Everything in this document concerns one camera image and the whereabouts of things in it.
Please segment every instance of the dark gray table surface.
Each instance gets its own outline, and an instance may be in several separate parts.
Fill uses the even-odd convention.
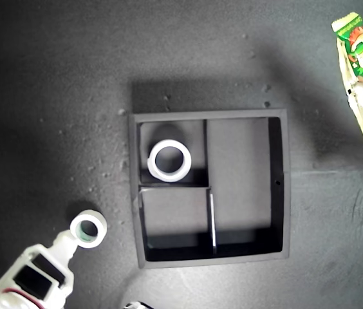
[[[363,308],[363,138],[330,27],[352,10],[363,1],[0,1],[0,276],[93,207],[109,232],[71,260],[67,309]],[[289,116],[290,257],[139,270],[121,109],[265,102]]]

